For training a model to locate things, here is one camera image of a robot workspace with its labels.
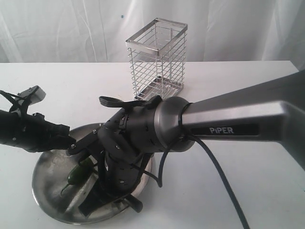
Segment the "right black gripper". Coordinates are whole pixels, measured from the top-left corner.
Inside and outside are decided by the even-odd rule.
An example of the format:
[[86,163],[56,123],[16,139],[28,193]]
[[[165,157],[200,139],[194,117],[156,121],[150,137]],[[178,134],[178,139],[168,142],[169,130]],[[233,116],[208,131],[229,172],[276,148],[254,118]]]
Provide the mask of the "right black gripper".
[[79,205],[79,211],[95,211],[110,203],[111,198],[124,198],[138,187],[145,170],[143,154],[129,163],[101,152],[97,163],[98,180]]

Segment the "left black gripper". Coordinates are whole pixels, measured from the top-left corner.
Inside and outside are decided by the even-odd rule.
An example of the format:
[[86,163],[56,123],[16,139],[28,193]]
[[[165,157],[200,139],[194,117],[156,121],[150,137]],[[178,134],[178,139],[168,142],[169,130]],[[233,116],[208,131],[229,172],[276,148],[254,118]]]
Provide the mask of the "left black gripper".
[[35,144],[30,148],[31,152],[66,150],[76,143],[76,139],[70,136],[69,126],[48,122],[40,113],[34,113],[32,116],[34,125],[32,133]]

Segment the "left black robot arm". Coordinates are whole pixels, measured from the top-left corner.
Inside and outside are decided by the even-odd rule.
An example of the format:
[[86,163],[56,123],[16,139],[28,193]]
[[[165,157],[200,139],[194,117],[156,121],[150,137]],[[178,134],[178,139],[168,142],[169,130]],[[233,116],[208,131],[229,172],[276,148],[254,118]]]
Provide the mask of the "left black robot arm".
[[44,116],[0,112],[0,143],[24,149],[30,153],[53,149],[68,149],[76,143],[70,127],[44,120]]

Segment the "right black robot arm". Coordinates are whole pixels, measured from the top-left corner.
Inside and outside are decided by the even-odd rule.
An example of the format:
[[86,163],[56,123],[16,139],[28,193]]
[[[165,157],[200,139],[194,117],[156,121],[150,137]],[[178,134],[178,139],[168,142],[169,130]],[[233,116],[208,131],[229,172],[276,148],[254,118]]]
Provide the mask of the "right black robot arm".
[[118,112],[82,142],[93,148],[98,180],[80,204],[85,216],[132,197],[154,153],[183,152],[203,140],[280,143],[305,165],[305,73],[289,76],[190,103],[181,97],[124,102],[101,96],[101,105]]

